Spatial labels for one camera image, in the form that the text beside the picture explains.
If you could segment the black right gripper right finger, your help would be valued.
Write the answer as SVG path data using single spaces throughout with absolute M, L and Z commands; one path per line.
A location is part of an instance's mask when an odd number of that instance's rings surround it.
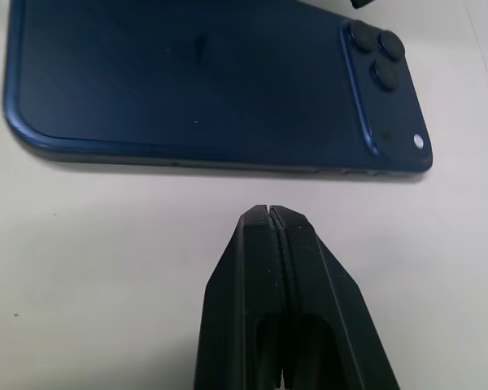
M 399 388 L 357 283 L 303 214 L 273 206 L 270 215 L 288 299 L 286 388 Z

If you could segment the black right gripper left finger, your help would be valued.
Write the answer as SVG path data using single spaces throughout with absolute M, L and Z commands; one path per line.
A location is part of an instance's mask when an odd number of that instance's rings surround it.
M 284 313 L 276 229 L 267 207 L 253 206 L 207 282 L 194 388 L 277 388 Z

